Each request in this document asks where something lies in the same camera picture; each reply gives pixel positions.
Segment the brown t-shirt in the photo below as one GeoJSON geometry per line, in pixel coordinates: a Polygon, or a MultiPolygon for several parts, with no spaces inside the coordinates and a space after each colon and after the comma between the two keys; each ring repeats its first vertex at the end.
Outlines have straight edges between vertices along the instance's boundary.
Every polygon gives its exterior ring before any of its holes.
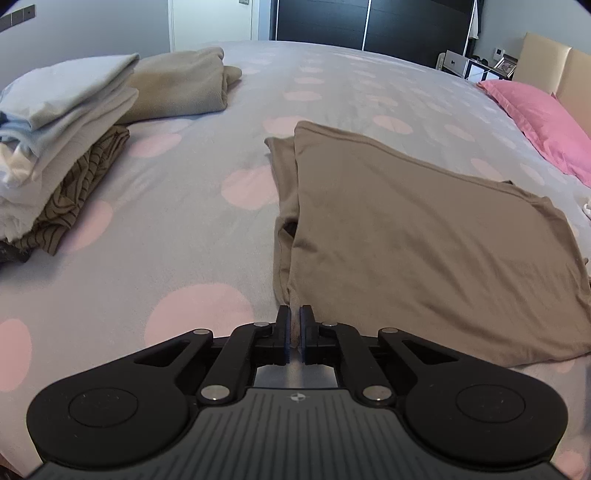
{"type": "Polygon", "coordinates": [[[308,121],[266,146],[280,303],[505,367],[589,353],[590,279],[550,199],[308,121]]]}

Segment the grey pink-dotted bed cover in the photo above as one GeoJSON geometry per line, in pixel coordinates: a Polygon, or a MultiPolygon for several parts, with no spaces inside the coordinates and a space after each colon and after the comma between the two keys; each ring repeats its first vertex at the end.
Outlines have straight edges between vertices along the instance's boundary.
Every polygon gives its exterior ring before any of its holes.
{"type": "Polygon", "coordinates": [[[264,141],[300,121],[549,197],[590,252],[589,190],[472,84],[338,47],[223,49],[242,71],[224,111],[132,125],[58,252],[1,268],[1,456],[22,475],[40,462],[26,410],[45,386],[193,328],[273,320],[279,207],[264,141]]]}

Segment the white crumpled cloth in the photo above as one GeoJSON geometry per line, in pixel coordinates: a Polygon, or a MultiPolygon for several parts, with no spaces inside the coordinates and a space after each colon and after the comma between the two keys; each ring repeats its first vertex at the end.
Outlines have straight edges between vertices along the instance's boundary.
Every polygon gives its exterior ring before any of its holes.
{"type": "Polygon", "coordinates": [[[585,216],[591,220],[591,200],[588,199],[586,203],[584,203],[581,207],[583,213],[585,214],[585,216]]]}

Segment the brown striped folded garment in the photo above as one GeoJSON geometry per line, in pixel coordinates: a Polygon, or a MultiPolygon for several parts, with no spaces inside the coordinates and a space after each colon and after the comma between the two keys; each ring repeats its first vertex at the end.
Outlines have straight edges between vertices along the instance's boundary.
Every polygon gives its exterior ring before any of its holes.
{"type": "Polygon", "coordinates": [[[109,128],[67,172],[35,219],[32,229],[9,245],[25,256],[36,249],[55,255],[63,237],[74,227],[88,197],[117,160],[129,138],[127,127],[109,128]]]}

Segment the pink pillow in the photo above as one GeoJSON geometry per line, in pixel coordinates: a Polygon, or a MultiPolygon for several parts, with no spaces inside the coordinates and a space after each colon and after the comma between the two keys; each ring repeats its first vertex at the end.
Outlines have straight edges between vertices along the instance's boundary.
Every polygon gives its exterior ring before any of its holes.
{"type": "Polygon", "coordinates": [[[507,80],[485,80],[477,86],[508,114],[547,162],[590,186],[590,138],[556,98],[507,80]]]}

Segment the light folded sheets stack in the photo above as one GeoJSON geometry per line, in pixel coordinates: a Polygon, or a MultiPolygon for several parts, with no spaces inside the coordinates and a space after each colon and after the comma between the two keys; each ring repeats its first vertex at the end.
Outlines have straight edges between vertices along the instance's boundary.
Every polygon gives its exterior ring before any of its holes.
{"type": "Polygon", "coordinates": [[[132,107],[139,55],[67,60],[1,92],[1,238],[31,231],[76,161],[132,107]]]}

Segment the beige folded blanket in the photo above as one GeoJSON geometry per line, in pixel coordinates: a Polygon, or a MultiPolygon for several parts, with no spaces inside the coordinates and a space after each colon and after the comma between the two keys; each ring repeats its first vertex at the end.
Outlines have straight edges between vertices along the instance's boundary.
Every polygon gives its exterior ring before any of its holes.
{"type": "Polygon", "coordinates": [[[242,69],[223,63],[224,51],[207,47],[140,60],[128,85],[138,97],[119,122],[201,115],[228,107],[228,89],[242,79],[242,69]]]}

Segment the white bedside shelf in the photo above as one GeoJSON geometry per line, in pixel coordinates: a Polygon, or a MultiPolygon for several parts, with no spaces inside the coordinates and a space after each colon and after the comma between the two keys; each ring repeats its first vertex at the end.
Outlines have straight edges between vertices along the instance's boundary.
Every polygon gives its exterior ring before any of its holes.
{"type": "Polygon", "coordinates": [[[451,50],[441,53],[436,69],[463,78],[471,83],[485,80],[511,80],[517,68],[518,60],[503,55],[500,60],[489,65],[481,58],[468,58],[451,50]]]}

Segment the beige padded headboard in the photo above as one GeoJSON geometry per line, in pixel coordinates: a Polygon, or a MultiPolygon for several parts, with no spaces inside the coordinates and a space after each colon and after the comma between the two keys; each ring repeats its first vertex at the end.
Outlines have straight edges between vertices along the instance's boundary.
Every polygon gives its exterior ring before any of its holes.
{"type": "Polygon", "coordinates": [[[528,32],[513,80],[553,95],[579,126],[591,132],[591,57],[573,47],[528,32]]]}

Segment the black sliding wardrobe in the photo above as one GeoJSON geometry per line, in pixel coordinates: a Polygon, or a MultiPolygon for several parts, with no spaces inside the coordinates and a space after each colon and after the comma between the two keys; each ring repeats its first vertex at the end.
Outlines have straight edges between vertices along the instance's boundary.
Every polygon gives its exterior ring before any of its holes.
{"type": "Polygon", "coordinates": [[[472,1],[274,1],[274,38],[365,50],[428,64],[462,52],[472,1]]]}

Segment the white door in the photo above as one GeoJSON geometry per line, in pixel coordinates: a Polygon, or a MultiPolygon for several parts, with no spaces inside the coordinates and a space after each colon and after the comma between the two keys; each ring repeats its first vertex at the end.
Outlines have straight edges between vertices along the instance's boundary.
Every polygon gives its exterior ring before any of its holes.
{"type": "Polygon", "coordinates": [[[196,50],[201,45],[253,39],[250,1],[170,0],[170,50],[196,50]]]}

